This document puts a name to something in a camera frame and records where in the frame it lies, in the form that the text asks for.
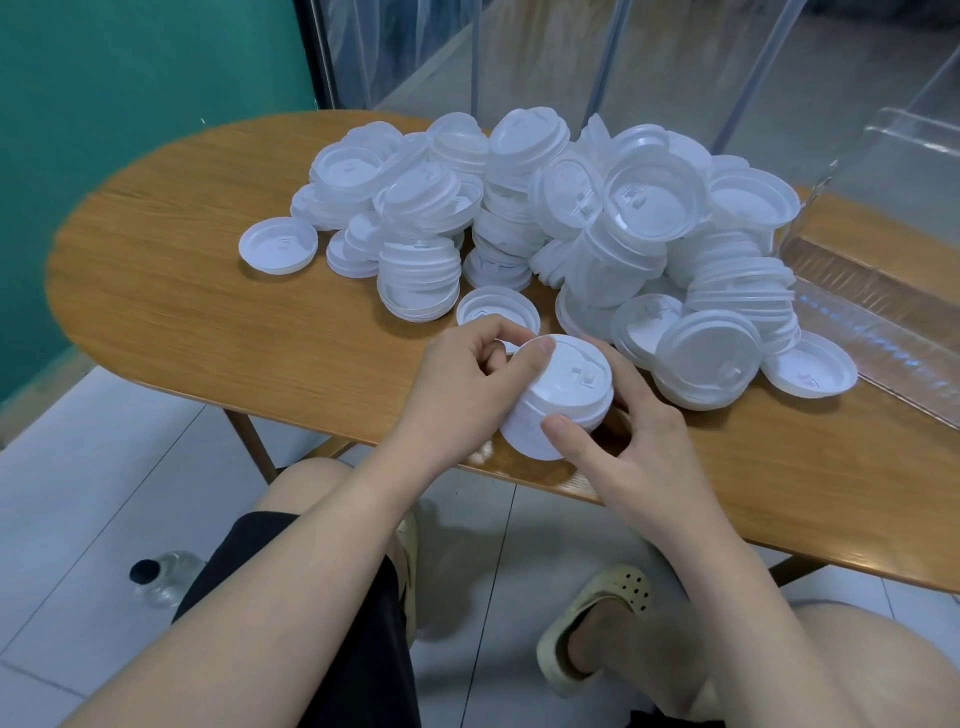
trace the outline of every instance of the person's right hand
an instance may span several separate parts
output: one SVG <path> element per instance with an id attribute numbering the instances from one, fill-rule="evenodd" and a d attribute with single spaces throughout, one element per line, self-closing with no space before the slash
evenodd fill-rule
<path id="1" fill-rule="evenodd" d="M 678 538 L 728 527 L 676 407 L 654 395 L 643 375 L 616 349 L 590 340 L 610 362 L 613 389 L 630 412 L 633 439 L 614 457 L 563 415 L 542 428 L 553 446 L 590 481 L 613 512 L 660 548 Z"/>

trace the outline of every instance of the person's left hand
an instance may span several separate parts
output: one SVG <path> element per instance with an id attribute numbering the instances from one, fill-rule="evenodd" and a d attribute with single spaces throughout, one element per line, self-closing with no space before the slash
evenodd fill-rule
<path id="1" fill-rule="evenodd" d="M 490 440 L 546 368 L 555 346 L 549 336 L 507 362 L 503 341 L 522 346 L 536 337 L 494 314 L 448 328 L 427 346 L 394 435 L 404 447 L 416 448 L 433 476 Z"/>

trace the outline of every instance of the floor tile grout line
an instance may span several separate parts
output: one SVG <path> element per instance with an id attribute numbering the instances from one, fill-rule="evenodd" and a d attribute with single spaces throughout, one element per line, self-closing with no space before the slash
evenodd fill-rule
<path id="1" fill-rule="evenodd" d="M 208 405 L 206 405 L 206 404 L 205 404 L 204 406 L 202 406 L 202 407 L 200 408 L 200 410 L 197 412 L 197 414 L 193 416 L 193 419 L 190 420 L 190 422 L 188 422 L 188 423 L 186 424 L 186 427 L 184 427 L 184 428 L 183 428 L 183 431 L 182 431 L 179 435 L 177 435 L 177 438 L 170 444 L 170 447 L 167 448 L 167 449 L 163 452 L 163 454 L 159 456 L 159 458 L 158 458 L 157 461 L 154 463 L 154 465 L 150 468 L 150 470 L 147 472 L 147 474 L 144 475 L 143 478 L 140 480 L 140 482 L 137 484 L 136 488 L 134 488 L 134 489 L 132 490 L 132 492 L 127 496 L 126 500 L 124 500 L 124 501 L 120 504 L 120 507 L 117 508 L 116 511 L 113 513 L 113 515 L 109 517 L 109 519 L 107 520 L 107 522 L 104 523 L 104 527 L 101 528 L 99 531 L 97 531 L 97 535 L 94 536 L 94 537 L 90 540 L 90 543 L 86 545 L 86 548 L 84 548 L 84 550 L 81 552 L 80 556 L 78 556 L 78 557 L 74 560 L 73 564 L 70 565 L 70 568 L 67 569 L 67 570 L 63 573 L 63 576 L 61 576 L 60 579 L 57 580 L 57 583 L 54 585 L 53 589 L 51 589 L 50 592 L 47 594 L 47 596 L 45 596 L 45 597 L 43 598 L 43 600 L 40 601 L 39 604 L 37 604 L 36 609 L 34 609 L 33 612 L 30 614 L 30 616 L 27 617 L 27 619 L 23 622 L 23 624 L 20 625 L 20 628 L 19 628 L 18 630 L 16 630 L 16 632 L 15 632 L 14 635 L 10 638 L 10 640 L 3 646 L 3 649 L 0 649 L 0 659 L 2 659 L 3 656 L 7 653 L 7 650 L 10 649 L 10 645 L 13 644 L 13 643 L 16 641 L 16 638 L 18 638 L 18 637 L 20 636 L 20 633 L 23 632 L 23 630 L 27 628 L 27 625 L 30 624 L 31 620 L 32 620 L 34 617 L 36 617 L 36 613 L 39 612 L 41 609 L 43 609 L 43 605 L 47 603 L 47 599 L 49 599 L 50 596 L 53 594 L 53 592 L 55 592 L 55 591 L 57 590 L 57 587 L 59 587 L 60 584 L 63 583 L 63 579 L 65 579 L 67 576 L 70 575 L 70 572 L 71 572 L 73 569 L 76 568 L 77 564 L 80 563 L 80 560 L 81 560 L 82 558 L 84 558 L 84 556 L 86 556 L 86 553 L 87 553 L 88 551 L 90 551 L 90 547 L 93 546 L 95 543 L 97 543 L 97 539 L 99 539 L 99 538 L 103 535 L 104 531 L 107 530 L 107 527 L 108 527 L 111 523 L 113 523 L 113 519 L 115 519 L 115 518 L 117 517 L 117 514 L 119 514 L 120 511 L 123 510 L 124 506 L 127 505 L 127 503 L 130 502 L 130 499 L 136 494 L 137 491 L 140 490 L 140 488 L 143 486 L 143 484 L 144 484 L 145 482 L 147 482 L 147 478 L 150 477 L 151 474 L 153 474 L 154 470 L 156 470 L 157 466 L 158 466 L 161 462 L 163 462 L 163 458 L 165 458 L 168 454 L 170 454 L 170 450 L 172 450 L 172 449 L 174 448 L 174 446 L 180 441 L 180 438 L 183 437 L 183 435 L 186 433 L 186 431 L 187 431 L 188 429 L 190 429 L 190 426 L 197 421 L 197 418 L 200 417 L 200 415 L 203 413 L 203 411 L 204 411 L 207 407 L 208 407 Z"/>
<path id="2" fill-rule="evenodd" d="M 890 593 L 887 591 L 887 580 L 881 578 L 880 585 L 883 587 L 883 595 L 887 597 L 887 608 L 890 610 L 890 617 L 892 619 L 897 619 L 897 613 L 894 612 L 894 603 L 890 601 Z"/>
<path id="3" fill-rule="evenodd" d="M 37 682 L 43 683 L 44 685 L 48 685 L 51 688 L 56 688 L 57 690 L 60 690 L 60 691 L 69 692 L 71 695 L 79 697 L 82 700 L 87 699 L 87 695 L 84 695 L 82 692 L 77 692 L 73 688 L 67 688 L 65 685 L 61 685 L 60 683 L 55 683 L 53 680 L 48 680 L 45 677 L 34 675 L 29 670 L 26 670 L 23 667 L 18 667 L 13 663 L 7 662 L 6 660 L 0 660 L 0 665 L 2 665 L 3 667 L 6 667 L 8 670 L 24 675 L 25 677 L 29 677 L 34 680 L 37 680 Z"/>
<path id="4" fill-rule="evenodd" d="M 464 728 L 464 721 L 467 720 L 467 705 L 470 702 L 470 691 L 473 690 L 473 678 L 477 673 L 477 664 L 480 662 L 480 648 L 483 646 L 483 635 L 487 629 L 487 617 L 490 616 L 490 605 L 493 602 L 493 590 L 496 589 L 496 575 L 500 571 L 500 559 L 503 558 L 503 545 L 507 542 L 507 531 L 510 529 L 510 517 L 514 513 L 514 500 L 516 499 L 516 489 L 519 488 L 514 483 L 514 492 L 510 496 L 510 508 L 507 510 L 507 520 L 503 524 L 503 538 L 500 539 L 500 550 L 496 554 L 496 566 L 493 568 L 493 582 L 490 585 L 490 596 L 487 597 L 487 609 L 483 614 L 483 625 L 480 627 L 480 639 L 477 640 L 477 652 L 473 656 L 473 669 L 470 671 L 470 682 L 467 685 L 467 697 L 464 700 L 464 712 L 460 716 L 460 728 Z"/>

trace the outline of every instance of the green wall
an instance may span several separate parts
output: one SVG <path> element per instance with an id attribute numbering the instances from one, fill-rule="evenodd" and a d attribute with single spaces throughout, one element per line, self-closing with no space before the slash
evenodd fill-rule
<path id="1" fill-rule="evenodd" d="M 292 0 L 4 0 L 0 402 L 68 346 L 43 264 L 86 192 L 204 123 L 314 107 Z"/>

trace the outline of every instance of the person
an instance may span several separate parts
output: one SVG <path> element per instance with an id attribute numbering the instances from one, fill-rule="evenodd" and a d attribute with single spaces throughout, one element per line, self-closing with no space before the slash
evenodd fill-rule
<path id="1" fill-rule="evenodd" d="M 532 343 L 508 363 L 501 341 Z M 640 610 L 650 603 L 645 575 L 606 570 L 540 640 L 550 686 L 572 694 L 616 673 L 663 713 L 634 713 L 636 726 L 956 725 L 960 674 L 931 644 L 850 606 L 787 605 L 725 517 L 681 413 L 595 343 L 629 410 L 631 444 L 613 457 L 558 415 L 543 430 L 662 551 L 690 611 Z M 553 346 L 499 316 L 440 334 L 383 442 L 356 469 L 316 459 L 284 471 L 234 525 L 172 627 L 65 725 L 420 725 L 408 651 L 418 544 L 407 514 L 493 436 Z"/>

